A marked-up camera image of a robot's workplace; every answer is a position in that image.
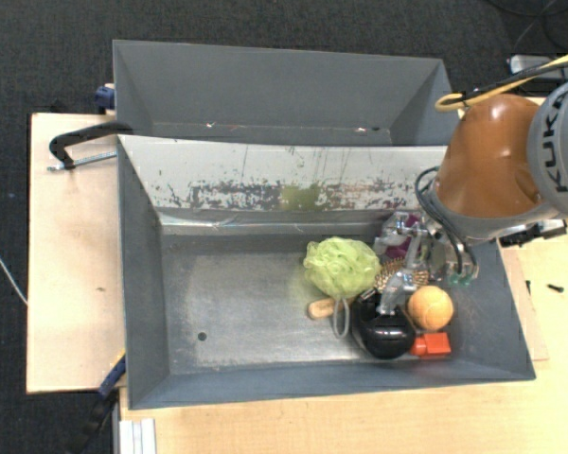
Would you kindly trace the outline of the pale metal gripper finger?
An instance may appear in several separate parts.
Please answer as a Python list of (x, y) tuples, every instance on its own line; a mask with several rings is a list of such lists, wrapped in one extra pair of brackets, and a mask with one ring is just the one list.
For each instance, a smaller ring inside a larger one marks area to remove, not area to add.
[(376, 236), (373, 251), (376, 254), (406, 254), (411, 241), (411, 229), (417, 223), (414, 214), (393, 214)]
[(414, 292), (417, 284), (411, 272), (396, 272), (386, 282), (381, 289), (380, 302), (377, 311), (381, 315), (393, 315), (399, 301), (406, 293)]

